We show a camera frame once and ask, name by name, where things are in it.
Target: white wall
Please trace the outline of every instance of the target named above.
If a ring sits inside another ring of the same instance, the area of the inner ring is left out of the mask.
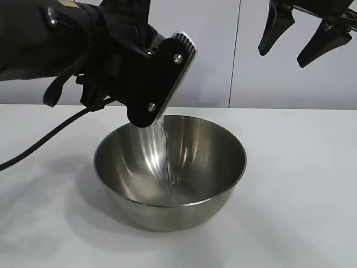
[[[100,1],[78,1],[98,4]],[[152,0],[149,22],[166,37],[186,31],[199,54],[173,106],[227,107],[232,73],[239,0]],[[52,79],[0,83],[0,103],[42,103]],[[69,81],[61,104],[77,104],[81,87]]]
[[[231,107],[357,109],[357,34],[304,69],[297,56],[320,24],[294,11],[296,23],[262,57],[268,0],[242,0]]]

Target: white tabletop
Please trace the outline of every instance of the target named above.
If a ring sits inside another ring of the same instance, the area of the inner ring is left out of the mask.
[[[0,162],[81,107],[0,105]],[[209,223],[133,228],[95,177],[98,143],[127,122],[107,107],[0,173],[1,268],[357,267],[357,111],[174,108],[232,131],[246,173]]]

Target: water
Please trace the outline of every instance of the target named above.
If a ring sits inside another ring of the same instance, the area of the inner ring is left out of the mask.
[[[163,116],[160,117],[160,119],[155,120],[153,124],[156,130],[157,142],[161,143],[163,146],[164,156],[163,156],[163,163],[161,165],[161,174],[167,182],[171,184],[177,184],[178,178],[177,175],[173,172],[172,165],[170,163],[170,154],[168,150],[169,136],[168,136],[168,132],[165,132],[165,129],[163,127],[164,125]]]

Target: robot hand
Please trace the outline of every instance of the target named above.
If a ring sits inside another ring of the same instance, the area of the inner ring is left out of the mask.
[[[184,33],[165,39],[148,24],[150,0],[0,1],[0,81],[56,76],[44,95],[55,106],[71,76],[91,111],[112,97],[147,127],[165,110],[196,47]]]
[[[353,0],[270,0],[266,29],[259,45],[265,55],[277,39],[295,23],[292,10],[309,13],[322,18],[311,41],[297,58],[304,68],[323,54],[351,41],[351,30],[357,31],[357,13],[349,6]]]

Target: bowl rim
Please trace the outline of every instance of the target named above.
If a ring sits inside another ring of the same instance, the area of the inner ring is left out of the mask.
[[[204,199],[204,200],[201,200],[201,201],[197,201],[197,202],[192,202],[192,203],[188,203],[188,204],[180,204],[180,205],[154,205],[154,204],[148,204],[148,203],[144,203],[144,202],[140,202],[140,201],[136,201],[136,200],[133,200],[133,199],[130,199],[130,198],[127,198],[127,197],[124,197],[123,195],[117,193],[116,191],[114,191],[111,187],[109,187],[104,181],[103,179],[99,176],[98,174],[98,171],[97,171],[97,167],[96,167],[96,164],[95,164],[95,160],[97,158],[97,154],[98,154],[98,151],[99,151],[99,148],[102,146],[102,144],[107,140],[107,138],[109,136],[111,136],[113,133],[117,132],[119,129],[121,128],[125,128],[129,125],[131,125],[131,123],[126,123],[118,128],[116,128],[115,130],[113,130],[111,133],[109,133],[108,135],[105,136],[105,138],[99,143],[97,149],[95,150],[95,153],[94,153],[94,158],[93,158],[93,167],[94,167],[94,172],[97,176],[97,178],[100,180],[100,182],[108,189],[110,190],[112,193],[115,193],[116,196],[118,197],[121,197],[123,198],[124,200],[126,201],[129,201],[131,203],[135,203],[135,204],[138,204],[138,205],[144,205],[146,207],[154,207],[154,208],[182,208],[182,207],[190,207],[190,206],[193,206],[193,205],[198,205],[198,204],[203,204],[203,203],[206,203],[208,201],[211,201],[213,199],[216,199],[218,197],[220,197],[221,195],[225,194],[226,192],[230,191],[231,189],[233,189],[241,180],[241,178],[243,177],[244,173],[245,173],[245,170],[247,168],[247,152],[245,151],[245,148],[243,146],[243,144],[240,142],[240,140],[236,137],[236,135],[234,135],[232,132],[230,132],[229,130],[227,130],[225,127],[219,125],[219,124],[216,124],[212,121],[209,121],[209,120],[206,120],[206,119],[202,119],[202,118],[199,118],[199,117],[194,117],[194,116],[184,116],[184,115],[179,115],[179,114],[168,114],[168,115],[164,115],[164,117],[186,117],[186,118],[191,118],[191,119],[195,119],[195,120],[202,120],[202,121],[205,121],[207,123],[211,123],[211,124],[214,124],[216,126],[218,126],[219,128],[221,128],[223,131],[231,134],[234,139],[238,142],[238,145],[240,146],[242,152],[243,152],[243,155],[244,155],[244,166],[243,166],[243,169],[242,169],[242,172],[240,173],[240,175],[238,176],[238,178],[236,179],[236,181],[234,183],[232,183],[232,185],[230,187],[228,187],[227,189],[225,189],[224,191],[222,191],[221,193],[219,194],[216,194],[210,198],[207,198],[207,199]]]

